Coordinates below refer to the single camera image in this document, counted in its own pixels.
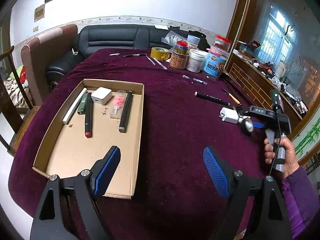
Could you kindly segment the purple right sleeve forearm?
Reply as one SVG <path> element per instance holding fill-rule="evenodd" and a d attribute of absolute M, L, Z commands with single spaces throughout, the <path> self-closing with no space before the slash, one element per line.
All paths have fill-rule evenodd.
<path fill-rule="evenodd" d="M 319 226 L 319 194 L 303 167 L 282 180 L 282 194 L 292 238 L 313 236 Z"/>

